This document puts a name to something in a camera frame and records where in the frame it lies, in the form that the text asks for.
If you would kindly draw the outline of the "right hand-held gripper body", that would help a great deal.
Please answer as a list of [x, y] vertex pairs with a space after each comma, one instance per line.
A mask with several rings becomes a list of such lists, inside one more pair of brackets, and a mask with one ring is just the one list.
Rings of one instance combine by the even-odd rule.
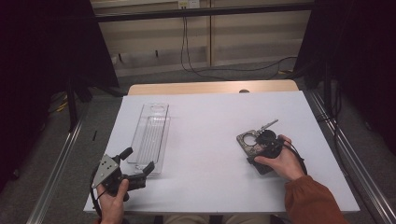
[[269, 127], [277, 122], [277, 119], [263, 125], [258, 130], [258, 135], [255, 139], [255, 150], [259, 156], [266, 158], [276, 158], [283, 147], [284, 141], [277, 137], [277, 135], [269, 130]]

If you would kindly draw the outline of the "black curtain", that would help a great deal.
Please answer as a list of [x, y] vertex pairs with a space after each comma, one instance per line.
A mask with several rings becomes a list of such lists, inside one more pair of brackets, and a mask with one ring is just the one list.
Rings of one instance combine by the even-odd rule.
[[119, 82], [91, 0], [0, 0], [0, 191], [29, 154], [51, 96]]
[[295, 68], [325, 67], [396, 155], [396, 0], [314, 0]]

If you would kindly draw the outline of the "white wall outlet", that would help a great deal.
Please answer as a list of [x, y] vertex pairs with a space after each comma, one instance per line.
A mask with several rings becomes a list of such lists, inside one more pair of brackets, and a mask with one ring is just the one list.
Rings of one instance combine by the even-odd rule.
[[178, 0], [179, 9], [199, 8], [200, 0]]

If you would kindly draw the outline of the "black metal stand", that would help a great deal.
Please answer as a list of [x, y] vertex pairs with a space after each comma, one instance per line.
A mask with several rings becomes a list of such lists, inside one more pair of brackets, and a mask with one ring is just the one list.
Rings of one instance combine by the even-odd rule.
[[70, 127], [69, 132], [72, 132], [78, 123], [78, 112], [76, 108], [75, 92], [73, 89], [73, 79], [68, 78], [66, 84], [67, 104], [69, 110]]

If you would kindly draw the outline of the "white table cover sheet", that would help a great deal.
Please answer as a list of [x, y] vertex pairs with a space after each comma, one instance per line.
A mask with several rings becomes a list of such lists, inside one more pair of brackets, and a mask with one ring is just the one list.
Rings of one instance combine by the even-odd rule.
[[163, 169], [145, 188], [132, 191], [127, 213], [284, 212], [283, 179], [259, 175], [236, 141], [238, 134], [263, 125], [291, 139], [307, 172], [329, 188], [342, 211], [358, 210], [302, 92], [126, 96], [106, 154], [117, 155], [132, 144], [141, 109], [149, 103], [169, 106]]

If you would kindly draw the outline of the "person's right hand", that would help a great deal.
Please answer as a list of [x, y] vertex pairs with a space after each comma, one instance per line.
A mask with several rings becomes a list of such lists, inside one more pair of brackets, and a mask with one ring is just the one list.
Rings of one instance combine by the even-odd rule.
[[257, 156], [254, 158], [254, 161], [270, 166], [279, 176], [287, 179], [288, 181], [294, 181], [305, 176], [298, 158], [290, 150], [291, 140], [283, 134], [280, 134], [278, 137], [281, 138], [285, 144], [285, 146], [282, 147], [280, 154], [274, 159]]

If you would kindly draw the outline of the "black horizontal bar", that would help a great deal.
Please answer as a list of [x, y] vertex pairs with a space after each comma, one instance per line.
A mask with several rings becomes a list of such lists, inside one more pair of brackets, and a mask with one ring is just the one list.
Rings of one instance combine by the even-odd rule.
[[97, 22], [113, 21], [144, 21], [158, 19], [188, 18], [188, 17], [205, 17], [205, 16], [222, 16], [254, 13], [272, 13], [312, 10], [315, 3], [293, 3], [277, 5], [260, 5], [246, 7], [212, 7], [212, 8], [194, 8], [194, 9], [174, 9], [150, 12], [136, 13], [110, 13], [98, 14], [93, 17]]

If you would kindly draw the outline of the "person's left hand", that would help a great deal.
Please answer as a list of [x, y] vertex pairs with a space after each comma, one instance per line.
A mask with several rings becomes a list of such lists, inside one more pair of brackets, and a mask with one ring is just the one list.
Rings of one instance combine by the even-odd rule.
[[120, 183], [116, 196], [111, 196], [106, 192], [103, 185], [97, 187], [97, 193], [100, 195], [99, 204], [102, 209], [100, 224], [121, 224], [124, 215], [123, 197], [129, 186], [129, 181], [123, 179]]

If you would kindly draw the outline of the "aluminium floor rail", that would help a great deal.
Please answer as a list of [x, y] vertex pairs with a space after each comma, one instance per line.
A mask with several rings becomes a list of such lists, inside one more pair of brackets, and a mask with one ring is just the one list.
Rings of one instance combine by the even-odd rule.
[[82, 121], [79, 120], [71, 132], [67, 135], [61, 153], [55, 162], [55, 165], [50, 173], [49, 179], [43, 188], [35, 207], [31, 212], [26, 224], [42, 224], [50, 207], [50, 203], [59, 185], [61, 175], [64, 172], [64, 167], [68, 161], [69, 155], [78, 139], [78, 134], [81, 129]]
[[358, 193], [375, 224], [380, 224], [380, 221], [383, 224], [396, 224], [396, 211], [347, 140], [335, 116], [325, 109], [324, 100], [317, 91], [309, 91], [307, 98], [314, 104], [313, 108], [318, 111], [318, 123], [325, 125], [326, 129], [332, 133], [333, 152], [341, 162], [343, 172], [349, 178], [353, 189]]

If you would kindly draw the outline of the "clear plastic tray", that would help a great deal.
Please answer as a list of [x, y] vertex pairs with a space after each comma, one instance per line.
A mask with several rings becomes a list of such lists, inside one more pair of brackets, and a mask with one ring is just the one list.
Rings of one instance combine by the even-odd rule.
[[127, 159], [135, 174], [140, 174], [151, 163], [151, 176], [159, 175], [163, 169], [163, 159], [170, 125], [169, 104], [144, 104], [131, 144], [133, 154]]

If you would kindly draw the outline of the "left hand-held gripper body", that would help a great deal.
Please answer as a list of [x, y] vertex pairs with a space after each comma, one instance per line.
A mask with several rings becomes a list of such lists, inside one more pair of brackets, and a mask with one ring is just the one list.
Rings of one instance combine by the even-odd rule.
[[121, 161], [120, 155], [109, 157], [105, 154], [100, 160], [93, 177], [92, 188], [96, 189], [99, 185], [103, 185], [110, 195], [116, 196], [123, 179], [129, 181], [128, 191], [144, 188], [147, 177], [143, 172], [137, 175], [125, 175], [120, 169]]

